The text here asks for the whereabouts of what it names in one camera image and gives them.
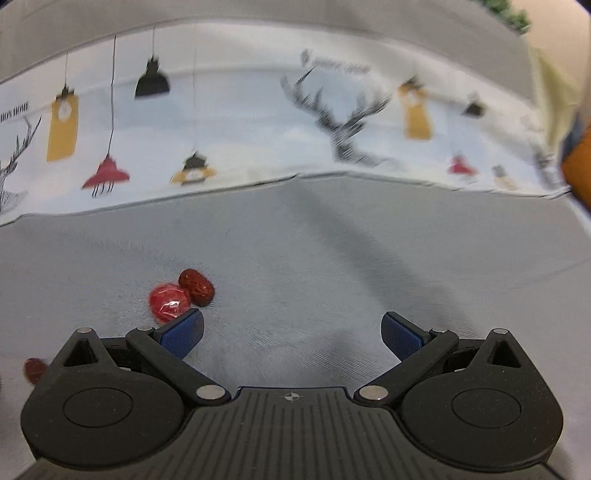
beige wall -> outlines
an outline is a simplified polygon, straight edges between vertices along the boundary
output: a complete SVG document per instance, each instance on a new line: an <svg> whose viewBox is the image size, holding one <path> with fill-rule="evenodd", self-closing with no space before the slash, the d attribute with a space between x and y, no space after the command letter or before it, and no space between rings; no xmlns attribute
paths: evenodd
<svg viewBox="0 0 591 480"><path fill-rule="evenodd" d="M511 4L525 8L531 18L527 41L543 48L585 90L591 38L587 11L576 0L512 0Z"/></svg>

blue gripper pad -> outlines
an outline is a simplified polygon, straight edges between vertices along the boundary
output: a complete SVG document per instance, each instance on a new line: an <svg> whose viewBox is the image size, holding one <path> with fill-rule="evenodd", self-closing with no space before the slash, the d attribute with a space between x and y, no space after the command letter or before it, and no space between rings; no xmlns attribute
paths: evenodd
<svg viewBox="0 0 591 480"><path fill-rule="evenodd" d="M382 341L401 362L430 340L428 332L396 312L388 312L382 318Z"/></svg>
<svg viewBox="0 0 591 480"><path fill-rule="evenodd" d="M183 359L203 338L203 315L190 309L154 332L154 340L176 358Z"/></svg>

deer print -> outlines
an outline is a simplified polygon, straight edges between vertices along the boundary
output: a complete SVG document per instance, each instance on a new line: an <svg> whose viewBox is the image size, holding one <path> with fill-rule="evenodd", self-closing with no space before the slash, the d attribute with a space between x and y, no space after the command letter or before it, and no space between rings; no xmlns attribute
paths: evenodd
<svg viewBox="0 0 591 480"><path fill-rule="evenodd" d="M363 93L359 94L357 96L357 108L351 113L347 121L339 123L334 119L331 109L322 102L322 88L316 92L314 98L311 98L310 94L303 92L302 84L308 75L312 73L312 70L314 68L311 68L293 86L287 80L287 76L284 76L281 79L281 87L286 97L296 107L310 112L317 117L316 124L318 127L330 135L330 143L332 144L335 160L349 164L363 164L370 167L375 167L385 160L397 162L393 158L381 158L360 152L355 148L352 141L352 137L361 132L365 126L362 120L384 110L390 101L390 97L378 93L375 95L374 101L368 104L365 95Z"/></svg>
<svg viewBox="0 0 591 480"><path fill-rule="evenodd" d="M27 136L23 138L22 143L20 143L20 140L17 135L17 148L10 157L10 162L8 162L8 165L6 165L5 167L0 168L0 214L12 210L14 207L16 207L16 197L18 195L11 192L5 192L4 182L6 180L6 177L8 177L16 169L18 164L18 157L20 157L31 144L31 141L35 136L35 133L37 133L37 128L39 128L39 124L41 123L40 118L35 128L33 128L33 126L29 123L29 120L26 117L24 120L27 124Z"/></svg>

gray tablecloth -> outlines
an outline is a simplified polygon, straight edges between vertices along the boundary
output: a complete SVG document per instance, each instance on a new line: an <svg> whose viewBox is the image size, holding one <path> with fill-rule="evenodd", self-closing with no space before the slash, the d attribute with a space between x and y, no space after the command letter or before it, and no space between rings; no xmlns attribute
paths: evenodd
<svg viewBox="0 0 591 480"><path fill-rule="evenodd" d="M591 241L564 199L514 199L348 177L202 194L0 228L0 478L32 457L18 427L30 356L72 331L155 325L146 295L187 267L217 295L186 361L240 385L344 385L397 363L396 310L464 337L507 327L558 398L553 465L587 480Z"/></svg>

screw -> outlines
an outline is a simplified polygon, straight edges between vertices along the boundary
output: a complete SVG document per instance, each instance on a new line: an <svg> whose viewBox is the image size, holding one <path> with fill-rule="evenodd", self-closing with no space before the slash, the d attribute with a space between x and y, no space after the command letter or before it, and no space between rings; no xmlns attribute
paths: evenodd
<svg viewBox="0 0 591 480"><path fill-rule="evenodd" d="M378 401L388 396L388 390L380 385L367 385L359 389L359 395L365 400Z"/></svg>
<svg viewBox="0 0 591 480"><path fill-rule="evenodd" d="M197 396L204 400L219 400L226 394L226 389L219 385L204 385L197 389Z"/></svg>

